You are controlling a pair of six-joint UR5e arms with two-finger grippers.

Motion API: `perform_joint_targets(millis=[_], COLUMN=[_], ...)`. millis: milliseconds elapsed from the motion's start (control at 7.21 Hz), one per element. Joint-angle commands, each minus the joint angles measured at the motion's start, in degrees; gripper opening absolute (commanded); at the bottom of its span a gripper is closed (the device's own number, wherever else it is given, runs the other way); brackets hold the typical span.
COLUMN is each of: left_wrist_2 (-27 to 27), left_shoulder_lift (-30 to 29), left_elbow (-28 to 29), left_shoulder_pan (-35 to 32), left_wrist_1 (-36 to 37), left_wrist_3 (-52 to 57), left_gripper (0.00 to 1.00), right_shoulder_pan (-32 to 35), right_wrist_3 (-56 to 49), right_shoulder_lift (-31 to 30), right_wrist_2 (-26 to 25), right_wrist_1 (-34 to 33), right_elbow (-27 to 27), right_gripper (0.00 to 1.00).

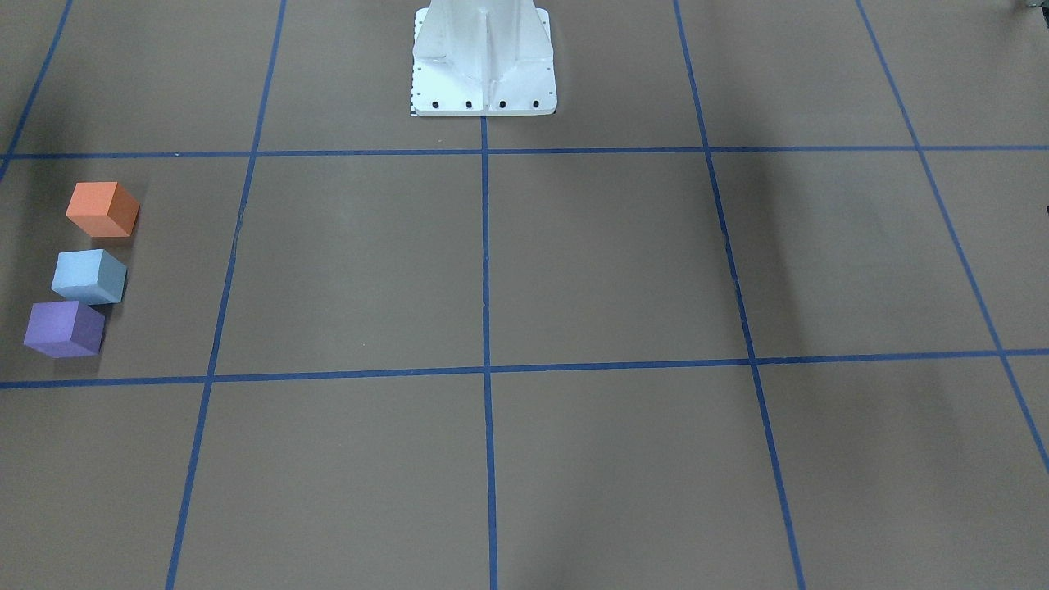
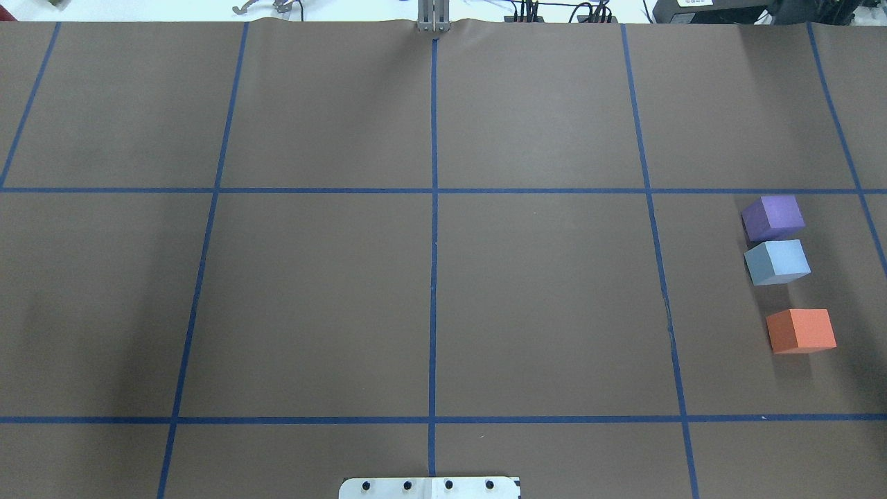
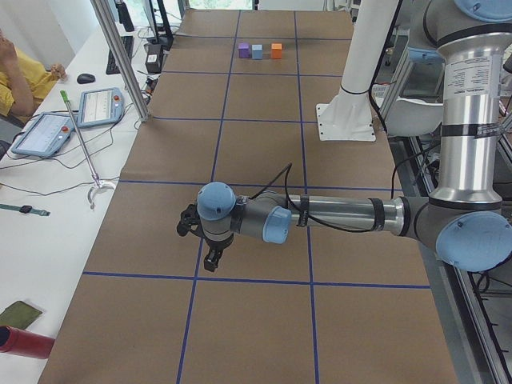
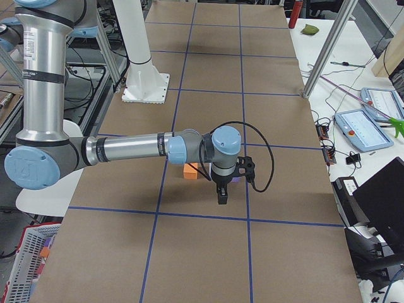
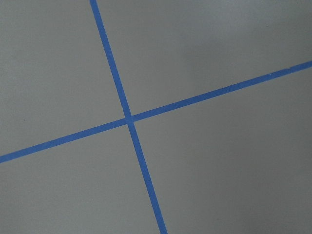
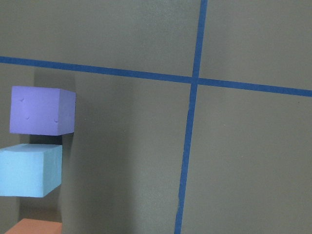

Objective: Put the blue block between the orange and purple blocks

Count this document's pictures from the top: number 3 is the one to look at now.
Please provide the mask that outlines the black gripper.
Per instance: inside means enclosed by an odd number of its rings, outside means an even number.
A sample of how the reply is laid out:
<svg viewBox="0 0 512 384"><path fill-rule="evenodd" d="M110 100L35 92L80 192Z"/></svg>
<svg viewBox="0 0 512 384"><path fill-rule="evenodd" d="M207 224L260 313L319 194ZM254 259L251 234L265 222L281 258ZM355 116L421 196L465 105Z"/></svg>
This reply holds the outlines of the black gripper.
<svg viewBox="0 0 512 384"><path fill-rule="evenodd" d="M233 240L233 235L223 240L212 240L209 238L206 239L206 244L209 247L209 251L203 260L203 266L205 270L209 272L216 271L222 258L222 252L233 243Z"/></svg>

